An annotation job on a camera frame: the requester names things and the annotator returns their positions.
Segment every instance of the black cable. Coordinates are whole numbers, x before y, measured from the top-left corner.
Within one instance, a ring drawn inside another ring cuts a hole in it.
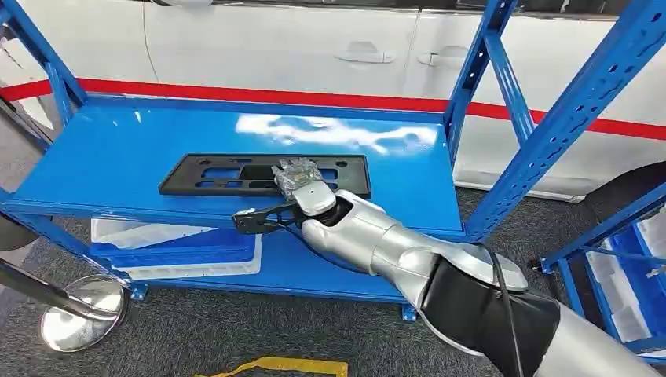
[[[346,266],[346,265],[342,265],[342,264],[340,264],[340,263],[337,263],[337,262],[334,261],[333,259],[327,258],[325,255],[321,254],[319,251],[317,251],[317,250],[315,250],[313,247],[311,247],[311,246],[308,244],[308,242],[303,238],[303,236],[301,236],[301,235],[298,234],[295,230],[293,230],[292,228],[286,226],[285,224],[280,224],[280,223],[277,222],[277,221],[270,221],[270,220],[266,221],[266,223],[273,224],[273,225],[275,225],[275,226],[277,226],[277,227],[279,227],[279,228],[281,228],[281,229],[284,229],[284,230],[286,230],[287,232],[291,233],[291,235],[294,236],[294,237],[296,237],[298,240],[300,240],[300,241],[301,241],[301,242],[302,242],[302,243],[308,248],[308,250],[310,250],[310,252],[312,252],[313,254],[315,254],[317,257],[322,258],[322,259],[325,260],[326,262],[331,263],[332,265],[335,265],[335,266],[337,266],[337,267],[339,267],[339,268],[341,268],[341,269],[346,269],[347,271],[350,271],[350,272],[352,272],[352,273],[360,273],[360,274],[362,274],[362,275],[367,275],[367,274],[368,274],[368,273],[366,273],[366,272],[363,271],[363,270],[360,270],[360,269],[354,269],[354,268],[352,268],[352,267],[348,267],[348,266]]]
[[[504,304],[504,310],[507,312],[507,318],[509,320],[509,326],[511,329],[511,338],[514,340],[514,362],[516,368],[515,375],[518,377],[523,377],[520,349],[518,348],[518,338],[516,337],[514,311],[511,309],[511,301],[509,299],[507,283],[504,281],[502,266],[500,265],[500,261],[497,259],[497,255],[492,251],[488,251],[488,254],[490,254],[490,259],[492,259],[492,270],[495,272],[495,275],[497,275],[497,280],[499,281],[499,291],[502,293],[502,302]]]

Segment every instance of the blue shelf board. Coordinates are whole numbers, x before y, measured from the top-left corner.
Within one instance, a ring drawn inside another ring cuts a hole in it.
[[[407,303],[403,295],[379,276],[353,273],[308,251],[286,232],[262,237],[259,273],[186,279],[136,280],[151,286],[218,289],[282,295],[344,298]]]
[[[184,154],[363,154],[372,202],[408,227],[463,235],[441,124],[409,122],[405,114],[386,120],[377,119],[377,112],[349,109],[248,106],[91,97],[2,206],[32,214],[226,227],[238,210],[284,200],[160,195],[159,183]],[[344,117],[335,118],[338,112]],[[307,115],[319,113],[330,115]]]

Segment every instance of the lower shelf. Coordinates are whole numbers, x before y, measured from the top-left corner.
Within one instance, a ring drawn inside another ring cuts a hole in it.
[[[218,289],[321,298],[407,303],[403,295],[378,276],[353,273],[308,251],[291,234],[277,231],[263,236],[259,273],[186,279],[141,280],[148,286]]]

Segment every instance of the blue metal shelf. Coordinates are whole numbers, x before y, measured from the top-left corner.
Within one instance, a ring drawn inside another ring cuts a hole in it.
[[[198,101],[152,104],[91,98],[3,207],[230,227],[237,211],[275,206],[284,199],[160,195],[158,184],[184,154],[364,154],[372,202],[406,226],[441,236],[463,234],[448,149],[435,144],[441,125],[240,113]]]
[[[371,200],[392,216],[406,226],[450,240],[483,240],[666,42],[666,2],[634,0],[535,126],[501,42],[517,2],[487,1],[448,107],[445,113],[436,114],[89,97],[18,2],[0,0],[0,19],[46,70],[60,120],[67,126],[16,193],[0,188],[0,209],[130,284],[137,298],[145,296],[145,282],[133,282],[107,260],[91,256],[85,244],[44,215],[228,227],[230,215],[238,210],[270,207],[280,201],[161,196],[158,184],[190,152],[365,154]],[[467,105],[489,62],[521,147],[489,194],[461,225],[452,162]],[[644,202],[652,200],[654,204],[662,199],[648,196],[614,218],[618,221],[614,225],[600,225],[587,238],[553,254],[543,261],[544,272],[551,272],[553,265],[568,271],[569,258],[574,254],[595,246],[599,237],[607,236],[615,225],[638,218],[647,205]],[[158,280],[150,284],[398,300],[397,292],[383,281],[349,275],[327,265],[305,253],[286,235],[270,235],[267,239],[274,244],[267,249],[262,272],[256,276]],[[408,310],[404,314],[412,317]],[[631,347],[645,349],[654,342],[638,342]]]

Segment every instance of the gray carpet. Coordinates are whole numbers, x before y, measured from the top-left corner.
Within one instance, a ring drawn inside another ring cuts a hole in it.
[[[460,189],[467,216],[482,192]],[[489,246],[519,265],[563,246],[589,229],[587,206],[526,199],[499,227]],[[59,220],[88,239],[86,222]],[[40,240],[24,266],[64,285],[91,273],[69,254]],[[548,292],[547,280],[525,269],[530,284]],[[0,375],[192,376],[233,370],[261,356],[304,357],[349,363],[351,376],[499,376],[487,360],[435,340],[422,321],[402,321],[390,304],[220,291],[151,289],[132,302],[123,325],[90,350],[62,354],[42,344],[44,306],[6,291],[11,306],[0,318]],[[241,375],[300,375],[253,370]]]

